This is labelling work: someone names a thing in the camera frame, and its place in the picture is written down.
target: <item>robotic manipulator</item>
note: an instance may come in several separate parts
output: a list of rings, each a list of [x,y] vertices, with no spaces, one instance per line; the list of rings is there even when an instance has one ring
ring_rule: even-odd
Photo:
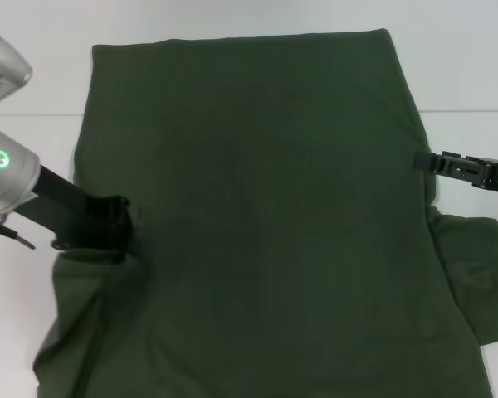
[[[30,80],[32,68],[0,37],[0,101]],[[57,250],[126,251],[133,226],[124,197],[93,197],[41,165],[28,148],[0,132],[0,235],[34,249],[4,223],[16,212],[56,234]]]

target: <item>shirt sleeve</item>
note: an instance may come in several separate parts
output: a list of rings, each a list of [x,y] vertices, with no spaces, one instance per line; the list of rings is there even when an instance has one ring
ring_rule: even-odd
[[[455,300],[481,345],[498,342],[498,222],[427,207],[437,255]]]

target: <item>cloth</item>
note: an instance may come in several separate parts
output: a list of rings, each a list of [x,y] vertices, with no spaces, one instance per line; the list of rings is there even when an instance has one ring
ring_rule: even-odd
[[[41,398],[491,398],[498,225],[443,216],[387,31],[95,46]]]

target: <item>green t-shirt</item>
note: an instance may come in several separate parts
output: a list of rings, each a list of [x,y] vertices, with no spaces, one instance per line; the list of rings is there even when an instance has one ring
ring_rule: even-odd
[[[442,216],[387,31],[96,46],[41,398],[491,398],[498,225]]]

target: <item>green indicator light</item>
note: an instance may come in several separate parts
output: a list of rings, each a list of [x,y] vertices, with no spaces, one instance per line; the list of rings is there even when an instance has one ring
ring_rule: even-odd
[[[9,155],[0,150],[0,168],[5,168],[7,165],[9,165]]]

